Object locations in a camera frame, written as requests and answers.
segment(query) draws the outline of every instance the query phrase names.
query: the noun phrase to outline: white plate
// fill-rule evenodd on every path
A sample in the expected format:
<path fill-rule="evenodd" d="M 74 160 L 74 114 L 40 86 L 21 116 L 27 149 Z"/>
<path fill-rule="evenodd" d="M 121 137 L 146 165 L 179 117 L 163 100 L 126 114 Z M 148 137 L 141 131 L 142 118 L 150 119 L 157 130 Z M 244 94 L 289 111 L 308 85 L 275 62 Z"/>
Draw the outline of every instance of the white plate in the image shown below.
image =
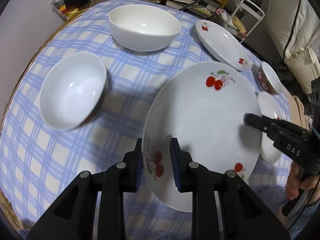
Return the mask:
<path fill-rule="evenodd" d="M 204 47 L 218 61 L 237 70 L 248 67 L 248 55 L 237 39 L 218 24 L 206 20 L 196 22 L 196 31 Z"/>
<path fill-rule="evenodd" d="M 223 87 L 207 87 L 207 78 L 217 74 Z M 260 115 L 258 100 L 245 78 L 230 66 L 200 62 L 169 80 L 151 106 L 142 138 L 143 167 L 154 194 L 174 209 L 191 212 L 192 194 L 179 193 L 174 183 L 172 137 L 211 171 L 225 173 L 241 163 L 245 170 L 238 174 L 246 180 L 257 162 L 262 134 L 244 125 L 245 113 Z"/>
<path fill-rule="evenodd" d="M 63 58 L 42 84 L 42 119 L 55 130 L 77 127 L 92 112 L 107 86 L 107 70 L 97 55 L 84 51 Z"/>
<path fill-rule="evenodd" d="M 273 97 L 267 92 L 260 92 L 258 94 L 258 102 L 260 105 L 261 114 L 269 118 L 282 118 L 280 107 Z M 282 152 L 273 146 L 273 141 L 268 138 L 266 133 L 263 133 L 262 135 L 260 153 L 267 163 L 275 163 L 282 155 Z"/>

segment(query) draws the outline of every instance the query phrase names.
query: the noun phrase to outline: human hand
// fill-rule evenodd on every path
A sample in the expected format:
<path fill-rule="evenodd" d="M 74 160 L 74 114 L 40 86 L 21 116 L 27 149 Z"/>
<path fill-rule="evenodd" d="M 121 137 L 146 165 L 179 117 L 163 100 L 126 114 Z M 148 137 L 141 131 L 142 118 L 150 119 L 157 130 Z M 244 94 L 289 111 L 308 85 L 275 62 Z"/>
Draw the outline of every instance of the human hand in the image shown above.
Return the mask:
<path fill-rule="evenodd" d="M 299 188 L 300 189 L 315 188 L 319 179 L 319 175 L 310 176 L 309 178 L 305 179 L 303 182 L 300 183 L 300 180 L 297 177 L 298 172 L 299 172 L 298 164 L 295 162 L 292 162 L 287 185 L 285 188 L 285 197 L 289 200 L 293 200 L 298 196 Z M 309 203 L 313 203 L 317 201 L 319 198 L 320 198 L 320 185 L 318 185 Z"/>

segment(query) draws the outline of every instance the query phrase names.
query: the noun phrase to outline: red cherry print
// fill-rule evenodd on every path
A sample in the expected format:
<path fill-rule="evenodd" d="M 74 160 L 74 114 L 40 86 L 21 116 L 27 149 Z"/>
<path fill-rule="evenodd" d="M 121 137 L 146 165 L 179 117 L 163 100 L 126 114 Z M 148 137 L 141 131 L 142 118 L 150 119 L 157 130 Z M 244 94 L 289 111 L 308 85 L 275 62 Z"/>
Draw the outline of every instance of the red cherry print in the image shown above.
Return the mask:
<path fill-rule="evenodd" d="M 236 166 L 235 166 L 235 172 L 240 172 L 242 171 L 243 169 L 243 166 L 241 163 L 237 163 Z"/>
<path fill-rule="evenodd" d="M 223 86 L 223 82 L 221 79 L 216 80 L 215 84 L 214 84 L 214 88 L 215 90 L 220 90 Z"/>
<path fill-rule="evenodd" d="M 153 163 L 157 165 L 160 163 L 161 159 L 162 159 L 161 152 L 156 151 L 155 154 L 153 155 Z"/>
<path fill-rule="evenodd" d="M 156 165 L 156 176 L 160 178 L 164 172 L 163 166 L 161 164 Z"/>
<path fill-rule="evenodd" d="M 216 82 L 216 79 L 213 76 L 210 76 L 207 78 L 207 81 L 205 82 L 205 84 L 207 85 L 207 87 L 212 87 Z"/>

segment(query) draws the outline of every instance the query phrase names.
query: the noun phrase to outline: table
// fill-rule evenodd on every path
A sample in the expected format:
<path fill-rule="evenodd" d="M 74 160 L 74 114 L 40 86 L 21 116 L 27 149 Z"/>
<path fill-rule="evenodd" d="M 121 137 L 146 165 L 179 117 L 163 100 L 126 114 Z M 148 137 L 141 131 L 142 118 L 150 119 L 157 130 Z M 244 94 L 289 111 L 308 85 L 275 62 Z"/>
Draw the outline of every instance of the table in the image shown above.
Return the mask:
<path fill-rule="evenodd" d="M 13 96 L 0 139 L 0 188 L 17 216 L 29 225 L 80 171 L 104 171 L 134 149 L 151 104 L 170 77 L 193 63 L 214 60 L 193 29 L 195 17 L 154 4 L 177 17 L 181 32 L 168 48 L 160 51 L 139 54 L 123 48 L 111 36 L 108 13 L 132 3 L 149 4 L 137 0 L 107 1 L 64 28 L 37 56 Z M 39 112 L 41 85 L 59 60 L 84 50 L 97 54 L 105 63 L 108 95 L 96 119 L 71 131 L 54 131 L 43 123 Z M 259 66 L 260 60 L 247 52 L 250 63 Z M 241 74 L 253 91 L 260 91 L 251 69 Z M 286 94 L 274 98 L 284 119 L 290 121 Z M 256 188 L 284 187 L 289 166 L 286 156 L 274 165 L 259 158 L 248 182 Z M 187 238 L 190 234 L 191 214 L 162 204 L 144 175 L 139 192 L 125 194 L 124 209 L 128 239 Z"/>

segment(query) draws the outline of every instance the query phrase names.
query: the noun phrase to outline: small white bowl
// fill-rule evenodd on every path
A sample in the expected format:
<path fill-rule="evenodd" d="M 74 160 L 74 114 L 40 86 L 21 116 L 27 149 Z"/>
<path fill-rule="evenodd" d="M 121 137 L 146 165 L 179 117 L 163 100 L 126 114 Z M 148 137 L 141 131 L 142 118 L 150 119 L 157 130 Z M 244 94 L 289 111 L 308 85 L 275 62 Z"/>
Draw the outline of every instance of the small white bowl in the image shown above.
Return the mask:
<path fill-rule="evenodd" d="M 262 88 L 269 94 L 277 95 L 282 93 L 283 88 L 280 79 L 267 62 L 262 61 L 258 70 L 258 79 Z"/>
<path fill-rule="evenodd" d="M 40 90 L 40 113 L 55 130 L 71 130 L 92 112 L 107 86 L 107 70 L 95 54 L 79 52 L 60 60 Z"/>
<path fill-rule="evenodd" d="M 143 4 L 119 6 L 109 13 L 112 36 L 134 52 L 149 52 L 168 46 L 180 32 L 176 17 Z"/>

